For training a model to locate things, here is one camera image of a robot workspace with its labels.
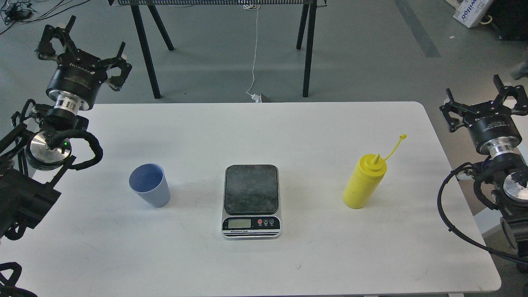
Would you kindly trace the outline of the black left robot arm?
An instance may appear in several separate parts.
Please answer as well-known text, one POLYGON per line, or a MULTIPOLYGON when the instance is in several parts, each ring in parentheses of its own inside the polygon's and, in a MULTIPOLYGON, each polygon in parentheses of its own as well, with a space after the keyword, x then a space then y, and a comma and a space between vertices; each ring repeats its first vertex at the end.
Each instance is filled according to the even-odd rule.
POLYGON ((1 140, 1 236, 20 239, 35 228, 60 197, 56 184, 68 170, 99 163, 103 149, 87 131, 80 111, 94 107, 104 83, 121 90, 132 66, 117 56, 101 59, 77 48, 70 37, 76 18, 64 28, 45 26, 36 49, 40 60, 57 63, 45 91, 53 105, 29 99, 12 115, 12 130, 1 140))

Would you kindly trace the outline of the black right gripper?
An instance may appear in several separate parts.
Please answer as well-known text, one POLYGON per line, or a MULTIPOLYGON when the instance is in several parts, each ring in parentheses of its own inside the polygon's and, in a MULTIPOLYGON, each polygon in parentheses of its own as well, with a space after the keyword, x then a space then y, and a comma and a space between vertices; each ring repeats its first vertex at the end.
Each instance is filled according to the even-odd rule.
MULTIPOLYGON (((494 106, 504 107, 504 101, 513 97, 516 103, 511 114, 528 114, 528 99, 523 86, 505 86, 498 74, 493 76, 493 83, 498 91, 493 100, 494 106)), ((511 116, 498 112, 475 115, 473 107, 454 100, 450 88, 446 89, 446 96, 447 101, 439 110, 447 122, 449 133, 466 127, 477 153, 489 156, 513 153, 514 148, 521 143, 521 134, 511 116)))

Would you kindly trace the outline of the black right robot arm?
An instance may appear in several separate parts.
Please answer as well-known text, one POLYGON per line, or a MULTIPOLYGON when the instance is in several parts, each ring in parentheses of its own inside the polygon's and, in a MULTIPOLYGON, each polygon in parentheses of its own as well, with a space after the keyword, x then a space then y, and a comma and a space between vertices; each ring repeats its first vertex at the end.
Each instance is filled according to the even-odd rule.
POLYGON ((522 143, 522 135, 512 117, 527 115, 527 94, 522 86, 504 85, 499 75, 494 75, 493 83, 498 92, 495 99, 475 105, 456 102, 451 90, 446 90, 447 102, 439 107, 439 110, 447 122, 449 132, 454 133, 460 128, 466 128, 476 152, 486 156, 486 159, 479 163, 463 163, 449 173, 438 191, 437 209, 450 232, 492 255, 516 263, 517 269, 526 273, 527 164, 523 157, 515 152, 522 143), (447 218, 443 210, 443 190, 447 183, 460 173, 473 179, 475 197, 487 209, 500 213, 500 227, 512 250, 511 253, 477 243, 447 218))

